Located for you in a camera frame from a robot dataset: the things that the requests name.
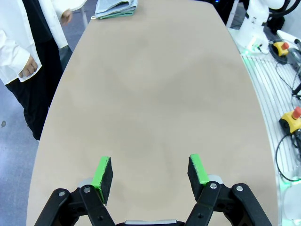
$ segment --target hand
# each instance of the hand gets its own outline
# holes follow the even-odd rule
[[[68,9],[62,14],[62,23],[67,25],[72,20],[72,12]]]
[[[29,59],[23,68],[23,70],[19,73],[20,78],[23,78],[23,76],[28,77],[32,75],[36,70],[38,69],[37,63],[34,61],[32,56],[29,56]]]

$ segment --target beige tabletop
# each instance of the beige tabletop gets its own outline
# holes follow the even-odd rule
[[[104,155],[112,157],[115,223],[185,221],[195,203],[192,153],[226,186],[248,184],[277,225],[264,120],[222,20],[204,2],[141,0],[133,16],[92,21],[80,39],[45,123],[27,225],[53,190],[93,177]],[[210,225],[230,223],[216,213]]]

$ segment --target white lab coat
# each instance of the white lab coat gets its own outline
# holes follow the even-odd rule
[[[68,9],[64,0],[39,0],[43,14],[59,48],[67,45],[58,19]],[[30,79],[20,78],[29,56],[42,67],[32,37],[27,13],[22,0],[0,0],[0,79],[4,84],[19,78],[21,82]]]

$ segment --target blue floor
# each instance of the blue floor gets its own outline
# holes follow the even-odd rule
[[[88,20],[94,14],[97,0],[88,0]],[[84,25],[79,11],[63,27],[72,50]],[[38,142],[27,127],[23,109],[0,81],[0,226],[25,226],[27,202]]]

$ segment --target green cloth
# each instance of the green cloth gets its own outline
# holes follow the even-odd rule
[[[121,17],[121,16],[132,16],[134,14],[135,10],[126,11],[126,12],[118,12],[118,13],[112,13],[106,16],[101,16],[98,19],[106,19],[106,18],[113,18],[113,17]]]

